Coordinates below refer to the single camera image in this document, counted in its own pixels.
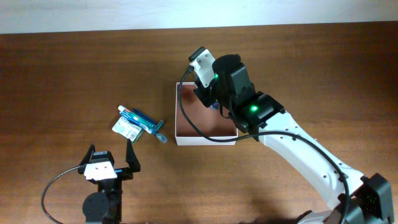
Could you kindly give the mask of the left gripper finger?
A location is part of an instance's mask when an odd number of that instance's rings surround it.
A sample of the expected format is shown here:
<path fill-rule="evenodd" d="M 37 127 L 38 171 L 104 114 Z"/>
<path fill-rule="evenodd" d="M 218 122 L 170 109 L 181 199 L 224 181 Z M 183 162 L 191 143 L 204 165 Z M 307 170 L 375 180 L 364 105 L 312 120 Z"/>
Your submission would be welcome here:
<path fill-rule="evenodd" d="M 80 166 L 84 166 L 85 164 L 89 163 L 93 153 L 95 152 L 95 145 L 91 144 L 87 153 L 85 154 L 85 156 L 83 157 L 83 159 L 80 162 Z"/>
<path fill-rule="evenodd" d="M 138 158 L 133 150 L 132 142 L 130 139 L 127 140 L 126 144 L 126 162 L 131 169 L 131 172 L 140 172 L 141 165 L 138 161 Z"/>

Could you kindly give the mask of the clear pump soap bottle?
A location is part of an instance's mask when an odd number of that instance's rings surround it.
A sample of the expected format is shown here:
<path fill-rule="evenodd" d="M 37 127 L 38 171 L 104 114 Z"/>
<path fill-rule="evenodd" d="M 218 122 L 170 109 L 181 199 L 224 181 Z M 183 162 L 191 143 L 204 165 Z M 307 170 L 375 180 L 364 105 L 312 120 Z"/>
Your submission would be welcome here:
<path fill-rule="evenodd" d="M 218 110 L 220 108 L 220 104 L 218 102 L 215 102 L 210 106 L 210 108 L 213 110 Z"/>

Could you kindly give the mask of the blue white toothbrush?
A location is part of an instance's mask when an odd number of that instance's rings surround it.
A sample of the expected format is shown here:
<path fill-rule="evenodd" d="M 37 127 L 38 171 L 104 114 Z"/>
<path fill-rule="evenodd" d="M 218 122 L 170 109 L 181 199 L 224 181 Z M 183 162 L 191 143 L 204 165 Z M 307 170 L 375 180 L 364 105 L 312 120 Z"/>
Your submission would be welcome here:
<path fill-rule="evenodd" d="M 139 126 L 140 128 L 144 129 L 147 131 L 149 134 L 153 134 L 156 136 L 158 140 L 160 140 L 162 143 L 167 142 L 167 138 L 159 133 L 159 129 L 163 125 L 163 121 L 160 121 L 158 124 L 152 124 L 148 120 L 144 119 L 143 117 L 140 117 L 137 114 L 134 114 L 133 112 L 128 113 L 125 111 L 120 112 L 120 115 L 124 118 L 126 118 L 129 122 Z"/>

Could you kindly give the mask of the blue disposable razor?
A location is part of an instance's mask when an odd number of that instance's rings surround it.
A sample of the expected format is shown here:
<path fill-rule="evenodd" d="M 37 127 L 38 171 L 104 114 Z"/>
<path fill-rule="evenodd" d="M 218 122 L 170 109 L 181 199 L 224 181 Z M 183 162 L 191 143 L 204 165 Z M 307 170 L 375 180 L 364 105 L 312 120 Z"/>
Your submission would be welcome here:
<path fill-rule="evenodd" d="M 140 112 L 137 109 L 133 109 L 133 113 L 138 115 L 140 117 L 139 122 L 136 122 L 139 124 L 140 127 L 144 128 L 149 134 L 156 134 L 160 130 L 160 128 L 163 126 L 164 122 L 160 120 L 158 123 L 150 119 L 148 116 L 146 116 L 144 113 Z"/>

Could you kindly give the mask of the toothpaste tube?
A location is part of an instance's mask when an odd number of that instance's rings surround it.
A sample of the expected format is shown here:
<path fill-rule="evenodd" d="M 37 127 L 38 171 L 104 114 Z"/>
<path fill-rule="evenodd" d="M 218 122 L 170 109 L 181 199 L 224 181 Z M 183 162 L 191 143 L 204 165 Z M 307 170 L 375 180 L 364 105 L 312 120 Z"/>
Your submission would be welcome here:
<path fill-rule="evenodd" d="M 122 117 L 126 118 L 129 121 L 139 122 L 140 117 L 127 109 L 126 107 L 119 105 L 118 106 L 119 113 Z"/>

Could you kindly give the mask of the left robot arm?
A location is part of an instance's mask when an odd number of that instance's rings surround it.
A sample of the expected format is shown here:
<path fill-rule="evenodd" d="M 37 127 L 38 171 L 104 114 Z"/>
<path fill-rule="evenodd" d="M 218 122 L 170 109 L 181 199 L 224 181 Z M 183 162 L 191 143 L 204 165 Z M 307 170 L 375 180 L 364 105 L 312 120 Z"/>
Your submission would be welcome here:
<path fill-rule="evenodd" d="M 115 168 L 110 151 L 96 151 L 91 145 L 82 161 L 78 173 L 97 186 L 97 191 L 89 194 L 82 205 L 85 223 L 121 223 L 123 182 L 132 180 L 141 165 L 134 153 L 132 141 L 126 144 L 127 167 Z"/>

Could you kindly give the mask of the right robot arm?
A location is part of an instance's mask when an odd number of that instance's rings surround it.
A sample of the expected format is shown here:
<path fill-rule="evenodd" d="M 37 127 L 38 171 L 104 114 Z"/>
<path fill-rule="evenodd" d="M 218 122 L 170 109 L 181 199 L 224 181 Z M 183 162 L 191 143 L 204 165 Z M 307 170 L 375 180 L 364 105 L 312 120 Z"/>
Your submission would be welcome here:
<path fill-rule="evenodd" d="M 308 211 L 299 223 L 393 223 L 389 182 L 380 174 L 366 177 L 327 151 L 306 133 L 270 95 L 256 91 L 238 54 L 214 58 L 202 48 L 189 57 L 195 93 L 211 107 L 219 103 L 244 133 L 271 148 L 320 194 L 325 212 Z"/>

